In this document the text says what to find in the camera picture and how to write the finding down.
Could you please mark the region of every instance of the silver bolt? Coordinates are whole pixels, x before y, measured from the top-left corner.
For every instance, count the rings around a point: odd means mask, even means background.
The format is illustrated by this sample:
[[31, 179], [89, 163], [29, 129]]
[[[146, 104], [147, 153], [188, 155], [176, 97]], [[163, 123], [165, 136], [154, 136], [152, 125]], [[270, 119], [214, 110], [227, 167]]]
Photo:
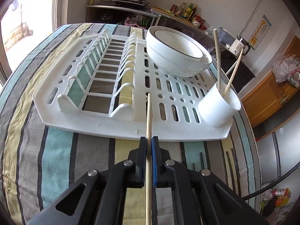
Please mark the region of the silver bolt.
[[166, 160], [167, 166], [173, 166], [175, 164], [175, 161], [172, 159]]
[[88, 175], [90, 177], [95, 176], [96, 174], [97, 174], [97, 170], [95, 170], [95, 169], [91, 169], [91, 170], [88, 171]]
[[133, 161], [132, 160], [125, 160], [123, 162], [124, 166], [131, 166], [133, 164]]
[[210, 175], [210, 171], [209, 171], [208, 169], [202, 169], [202, 170], [201, 170], [201, 174], [202, 174], [203, 176], [209, 176], [209, 175]]

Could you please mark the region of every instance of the striped tablecloth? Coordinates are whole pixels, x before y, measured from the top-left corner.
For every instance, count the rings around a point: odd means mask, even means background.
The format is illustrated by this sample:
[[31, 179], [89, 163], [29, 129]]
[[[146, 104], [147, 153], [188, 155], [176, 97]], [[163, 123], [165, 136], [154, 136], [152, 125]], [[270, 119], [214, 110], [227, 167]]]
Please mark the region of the striped tablecloth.
[[[9, 78], [0, 96], [0, 202], [16, 224], [26, 224], [36, 213], [89, 169], [104, 171], [127, 158], [138, 141], [109, 139], [45, 126], [32, 94], [55, 60], [78, 37], [108, 28], [116, 35], [147, 31], [121, 25], [72, 24], [54, 31], [38, 45]], [[216, 75], [212, 64], [209, 68]], [[261, 188], [255, 140], [244, 109], [234, 116], [228, 138], [220, 141], [163, 142], [171, 158], [196, 170], [210, 169], [240, 196]], [[152, 221], [173, 224], [171, 190], [153, 189]], [[248, 201], [259, 209], [260, 197]], [[145, 188], [128, 189], [124, 224], [145, 223]]]

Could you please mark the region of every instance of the wooden door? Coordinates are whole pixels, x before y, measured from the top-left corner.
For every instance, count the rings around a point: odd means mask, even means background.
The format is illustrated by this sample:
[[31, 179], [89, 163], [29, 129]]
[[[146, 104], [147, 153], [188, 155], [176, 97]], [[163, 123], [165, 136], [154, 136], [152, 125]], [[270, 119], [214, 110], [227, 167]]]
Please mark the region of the wooden door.
[[[300, 58], [300, 39], [294, 37], [284, 55], [295, 54]], [[243, 99], [242, 103], [252, 128], [259, 125], [280, 109], [297, 92], [288, 82], [276, 83], [270, 71], [265, 78]]]

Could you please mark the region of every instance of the white paper cup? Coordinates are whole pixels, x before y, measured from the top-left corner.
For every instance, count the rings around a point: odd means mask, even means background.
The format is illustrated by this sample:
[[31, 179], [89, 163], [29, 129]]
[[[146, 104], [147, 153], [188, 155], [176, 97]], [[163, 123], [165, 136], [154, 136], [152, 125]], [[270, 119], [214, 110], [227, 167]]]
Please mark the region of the white paper cup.
[[[226, 84], [221, 82], [221, 93], [224, 92]], [[199, 102], [198, 110], [201, 117], [209, 125], [220, 127], [230, 117], [241, 109], [241, 102], [236, 93], [229, 89], [223, 98], [217, 89], [217, 83]]]

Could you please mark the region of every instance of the kettle handle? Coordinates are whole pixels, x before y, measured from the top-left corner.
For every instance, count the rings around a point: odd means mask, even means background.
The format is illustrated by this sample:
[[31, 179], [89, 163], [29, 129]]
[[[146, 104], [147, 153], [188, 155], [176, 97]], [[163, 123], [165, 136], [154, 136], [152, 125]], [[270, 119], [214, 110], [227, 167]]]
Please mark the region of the kettle handle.
[[250, 46], [250, 44], [247, 42], [246, 44], [245, 44], [245, 46], [247, 46], [247, 51], [245, 51], [242, 55], [244, 56], [244, 55], [246, 55], [249, 51], [250, 51], [250, 49], [251, 49], [251, 46]]

